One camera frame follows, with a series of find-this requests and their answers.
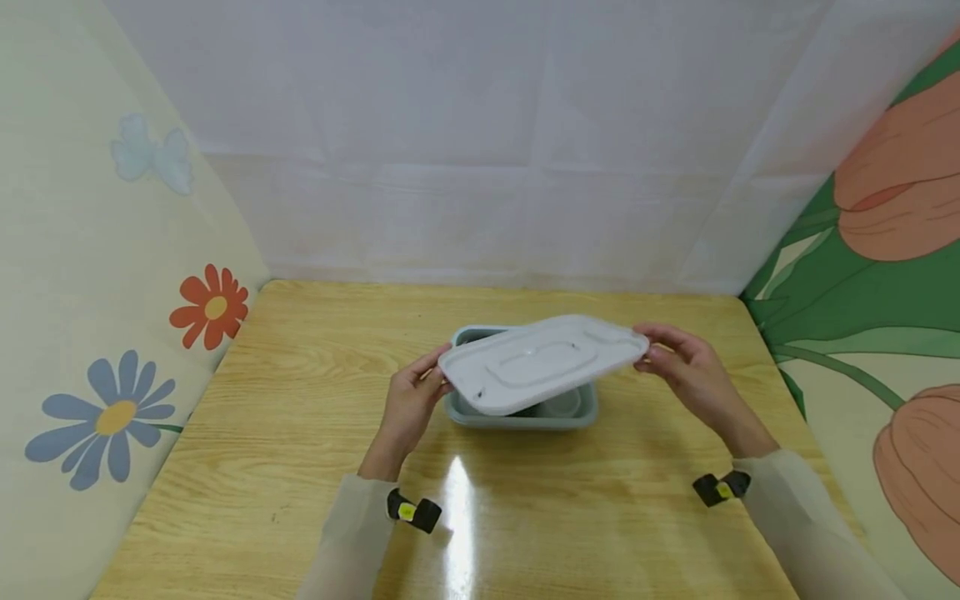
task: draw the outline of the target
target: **yellow flower center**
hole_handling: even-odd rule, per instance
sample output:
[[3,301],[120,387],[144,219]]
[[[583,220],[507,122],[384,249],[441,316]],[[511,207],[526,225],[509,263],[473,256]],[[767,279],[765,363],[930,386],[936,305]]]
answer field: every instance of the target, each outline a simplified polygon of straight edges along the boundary
[[102,436],[111,436],[114,433],[123,431],[124,427],[130,424],[133,417],[136,416],[136,402],[132,400],[120,400],[100,414],[97,418],[97,433]]
[[214,296],[204,306],[204,315],[213,321],[227,312],[227,299],[223,296]]

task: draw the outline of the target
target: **orange flower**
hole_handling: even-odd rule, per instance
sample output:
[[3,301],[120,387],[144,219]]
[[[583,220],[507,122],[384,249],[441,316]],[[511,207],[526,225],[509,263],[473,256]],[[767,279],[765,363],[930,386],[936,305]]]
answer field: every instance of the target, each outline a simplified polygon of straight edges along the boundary
[[198,277],[190,276],[180,285],[180,295],[193,306],[181,306],[170,313],[170,324],[177,329],[190,327],[183,335],[183,347],[190,348],[206,327],[204,348],[213,350],[224,341],[226,333],[231,339],[240,329],[240,322],[247,318],[247,288],[233,278],[230,269],[224,269],[222,277],[217,268],[206,265],[206,285]]
[[890,508],[932,563],[960,585],[960,385],[919,392],[874,444]]
[[851,250],[910,260],[960,239],[960,73],[888,109],[837,167]]

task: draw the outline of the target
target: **white sleeve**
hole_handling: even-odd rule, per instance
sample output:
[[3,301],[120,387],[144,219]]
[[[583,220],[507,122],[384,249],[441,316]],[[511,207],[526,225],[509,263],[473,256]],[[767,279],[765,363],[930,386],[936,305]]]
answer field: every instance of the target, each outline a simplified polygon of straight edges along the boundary
[[324,523],[297,600],[367,600],[394,531],[387,496],[396,483],[347,475]]
[[905,600],[797,453],[733,461],[751,476],[743,504],[801,600]]

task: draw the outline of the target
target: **plastic container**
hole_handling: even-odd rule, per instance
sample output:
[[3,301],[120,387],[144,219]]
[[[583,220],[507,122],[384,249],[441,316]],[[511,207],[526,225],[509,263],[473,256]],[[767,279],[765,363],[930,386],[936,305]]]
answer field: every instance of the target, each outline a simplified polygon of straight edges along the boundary
[[577,412],[564,392],[629,365],[650,340],[627,327],[585,315],[561,315],[512,327],[457,346],[439,365],[478,412],[506,417],[544,402],[550,415]]
[[[514,327],[467,325],[457,330],[450,341],[455,347],[462,346],[509,329]],[[589,382],[506,417],[481,414],[456,390],[444,398],[444,409],[451,420],[464,427],[566,431],[592,425],[599,412],[599,403],[596,387]]]

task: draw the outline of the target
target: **wood grain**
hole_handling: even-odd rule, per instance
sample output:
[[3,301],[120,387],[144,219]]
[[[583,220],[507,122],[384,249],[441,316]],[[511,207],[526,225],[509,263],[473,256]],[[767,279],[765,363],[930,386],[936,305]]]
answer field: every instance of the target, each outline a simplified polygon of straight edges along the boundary
[[[774,435],[847,503],[734,298],[274,281],[260,294],[94,598],[292,598],[389,376],[465,324],[582,313],[710,340]],[[730,459],[655,377],[598,382],[569,433],[461,428],[438,409],[401,485],[444,507],[397,526],[378,598],[791,598],[743,507],[690,483]]]

